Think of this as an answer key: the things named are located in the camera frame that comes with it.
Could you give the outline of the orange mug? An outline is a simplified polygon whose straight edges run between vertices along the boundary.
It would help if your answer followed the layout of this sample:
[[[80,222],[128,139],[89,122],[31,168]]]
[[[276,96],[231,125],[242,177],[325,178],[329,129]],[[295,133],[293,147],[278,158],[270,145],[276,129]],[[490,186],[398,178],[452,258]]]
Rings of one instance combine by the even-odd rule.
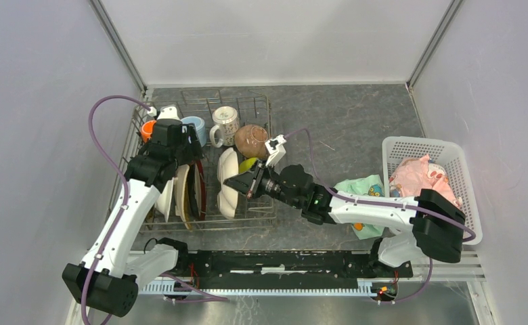
[[[150,121],[145,122],[140,127],[139,134],[143,140],[143,143],[146,143],[151,139],[155,124],[156,124],[156,120],[150,120]]]

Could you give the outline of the plain white plate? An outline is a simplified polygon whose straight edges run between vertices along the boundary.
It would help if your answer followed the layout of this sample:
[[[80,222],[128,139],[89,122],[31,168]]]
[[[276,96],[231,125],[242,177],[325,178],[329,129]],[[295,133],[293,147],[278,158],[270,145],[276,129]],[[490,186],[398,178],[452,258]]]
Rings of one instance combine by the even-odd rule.
[[[169,180],[162,192],[160,193],[159,198],[155,202],[154,208],[164,217],[164,221],[167,222],[169,220],[171,206],[172,206],[172,199],[173,199],[173,188],[174,188],[174,180]]]

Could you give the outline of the beige brown-rimmed bowl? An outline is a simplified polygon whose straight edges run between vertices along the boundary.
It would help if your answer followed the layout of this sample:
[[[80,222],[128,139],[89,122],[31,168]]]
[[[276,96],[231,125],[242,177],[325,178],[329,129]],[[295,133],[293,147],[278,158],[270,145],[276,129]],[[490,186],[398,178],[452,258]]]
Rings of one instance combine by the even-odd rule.
[[[258,125],[245,125],[234,135],[234,144],[239,153],[245,158],[267,158],[265,147],[269,139],[267,131]]]

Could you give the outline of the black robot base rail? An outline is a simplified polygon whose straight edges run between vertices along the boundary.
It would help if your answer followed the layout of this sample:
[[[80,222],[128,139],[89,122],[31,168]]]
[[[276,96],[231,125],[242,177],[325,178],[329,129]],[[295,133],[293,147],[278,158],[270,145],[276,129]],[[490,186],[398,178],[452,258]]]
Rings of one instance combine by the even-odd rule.
[[[408,262],[390,267],[364,251],[190,251],[178,244],[176,265],[161,277],[170,298],[206,295],[367,296],[397,289],[414,273]]]

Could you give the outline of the light blue mug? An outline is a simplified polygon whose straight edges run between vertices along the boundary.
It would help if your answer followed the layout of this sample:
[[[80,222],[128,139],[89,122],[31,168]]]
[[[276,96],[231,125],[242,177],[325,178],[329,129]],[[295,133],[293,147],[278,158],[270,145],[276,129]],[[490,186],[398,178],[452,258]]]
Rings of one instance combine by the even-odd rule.
[[[205,146],[207,143],[206,125],[203,118],[199,116],[187,116],[181,120],[184,124],[193,124],[198,140],[201,146]]]

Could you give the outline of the lime green bowl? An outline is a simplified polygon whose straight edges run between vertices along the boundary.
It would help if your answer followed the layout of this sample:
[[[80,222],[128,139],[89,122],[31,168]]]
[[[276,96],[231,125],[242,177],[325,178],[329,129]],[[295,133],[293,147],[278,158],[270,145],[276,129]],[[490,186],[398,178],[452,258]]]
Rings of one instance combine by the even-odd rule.
[[[238,167],[238,173],[239,174],[242,174],[242,173],[245,173],[247,171],[249,171],[252,166],[258,162],[258,158],[256,157],[253,157],[253,158],[247,158],[245,160],[243,160],[240,164],[239,164],[239,167]]]

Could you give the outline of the red-rimmed beige plate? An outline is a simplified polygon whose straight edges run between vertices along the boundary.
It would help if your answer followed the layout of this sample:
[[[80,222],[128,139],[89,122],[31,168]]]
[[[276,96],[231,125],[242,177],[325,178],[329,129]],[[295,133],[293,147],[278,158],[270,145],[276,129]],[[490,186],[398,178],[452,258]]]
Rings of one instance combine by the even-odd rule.
[[[205,221],[206,184],[204,181],[204,170],[200,160],[197,160],[190,166],[186,185],[190,215],[196,221]]]

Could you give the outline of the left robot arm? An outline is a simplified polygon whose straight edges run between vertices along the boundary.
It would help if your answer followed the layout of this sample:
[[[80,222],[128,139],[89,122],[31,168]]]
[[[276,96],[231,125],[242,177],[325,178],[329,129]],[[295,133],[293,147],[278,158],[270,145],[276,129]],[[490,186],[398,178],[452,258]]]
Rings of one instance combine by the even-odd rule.
[[[128,162],[121,175],[122,191],[97,240],[77,264],[69,263],[62,279],[73,296],[87,308],[108,316],[124,317],[133,307],[140,284],[139,271],[127,270],[131,246],[148,211],[177,174],[203,157],[195,127],[175,118],[160,118],[151,138]]]

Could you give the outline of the white floral mug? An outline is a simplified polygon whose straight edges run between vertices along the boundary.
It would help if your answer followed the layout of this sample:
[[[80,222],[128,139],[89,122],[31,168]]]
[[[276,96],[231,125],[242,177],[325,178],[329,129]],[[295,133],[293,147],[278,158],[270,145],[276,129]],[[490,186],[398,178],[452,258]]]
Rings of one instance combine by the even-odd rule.
[[[213,127],[209,139],[214,148],[233,146],[234,137],[240,128],[238,111],[231,106],[222,106],[212,113]]]

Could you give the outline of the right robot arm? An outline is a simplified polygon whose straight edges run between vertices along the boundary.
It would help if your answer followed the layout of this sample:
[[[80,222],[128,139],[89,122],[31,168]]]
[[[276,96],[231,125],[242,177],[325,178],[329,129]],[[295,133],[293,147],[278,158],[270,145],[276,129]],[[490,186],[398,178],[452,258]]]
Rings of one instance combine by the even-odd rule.
[[[465,215],[434,190],[424,189],[415,197],[358,196],[315,183],[302,165],[276,173],[263,162],[223,183],[247,199],[268,196],[282,202],[314,224],[362,223],[397,230],[372,247],[368,268],[376,276],[421,257],[461,260]]]

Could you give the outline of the square floral plate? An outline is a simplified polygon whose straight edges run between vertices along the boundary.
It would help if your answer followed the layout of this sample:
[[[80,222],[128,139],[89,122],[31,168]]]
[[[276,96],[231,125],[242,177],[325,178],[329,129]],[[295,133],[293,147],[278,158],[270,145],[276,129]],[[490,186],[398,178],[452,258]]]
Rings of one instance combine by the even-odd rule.
[[[154,221],[154,215],[155,215],[155,210],[154,210],[154,208],[151,208],[148,211],[148,213],[146,214],[145,222],[146,223],[153,222]]]

